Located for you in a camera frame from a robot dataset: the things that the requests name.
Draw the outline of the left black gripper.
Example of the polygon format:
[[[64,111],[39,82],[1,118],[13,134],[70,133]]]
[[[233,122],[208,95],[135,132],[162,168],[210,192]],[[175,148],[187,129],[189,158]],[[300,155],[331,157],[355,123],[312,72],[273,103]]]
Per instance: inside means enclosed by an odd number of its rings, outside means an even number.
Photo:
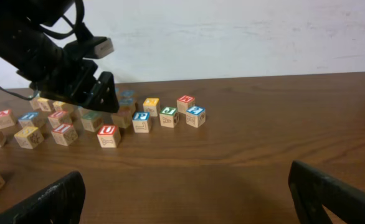
[[[29,87],[41,97],[116,113],[119,103],[113,74],[102,72],[96,79],[97,68],[92,60],[33,58],[18,66],[17,74],[29,80]]]

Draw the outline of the red E block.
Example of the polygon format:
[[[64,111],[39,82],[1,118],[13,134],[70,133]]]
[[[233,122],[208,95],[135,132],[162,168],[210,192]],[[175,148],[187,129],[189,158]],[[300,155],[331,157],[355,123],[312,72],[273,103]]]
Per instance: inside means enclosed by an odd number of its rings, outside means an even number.
[[[128,109],[119,109],[117,113],[111,114],[113,124],[119,128],[128,128],[132,124],[132,115]]]

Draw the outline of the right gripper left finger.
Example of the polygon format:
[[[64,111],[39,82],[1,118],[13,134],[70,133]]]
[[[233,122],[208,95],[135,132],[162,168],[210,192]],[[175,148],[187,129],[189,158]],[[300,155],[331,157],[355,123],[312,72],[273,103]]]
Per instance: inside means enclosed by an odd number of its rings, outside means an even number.
[[[85,193],[85,184],[81,173],[72,171],[0,213],[0,224],[79,223]]]

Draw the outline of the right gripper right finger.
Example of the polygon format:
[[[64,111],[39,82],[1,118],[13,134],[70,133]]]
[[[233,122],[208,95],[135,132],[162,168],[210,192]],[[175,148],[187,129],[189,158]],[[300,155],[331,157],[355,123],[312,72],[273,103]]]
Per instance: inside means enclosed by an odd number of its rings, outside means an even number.
[[[327,208],[345,223],[365,223],[365,192],[302,161],[293,161],[288,186],[300,223],[331,223]]]

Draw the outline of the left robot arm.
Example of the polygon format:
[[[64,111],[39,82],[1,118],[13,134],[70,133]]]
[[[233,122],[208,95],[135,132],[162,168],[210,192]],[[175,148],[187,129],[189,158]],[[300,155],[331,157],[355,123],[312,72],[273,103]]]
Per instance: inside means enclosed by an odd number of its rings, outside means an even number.
[[[0,0],[0,57],[30,81],[35,95],[116,113],[113,74],[94,76],[95,60],[112,53],[113,44],[94,36],[84,15],[79,0]]]

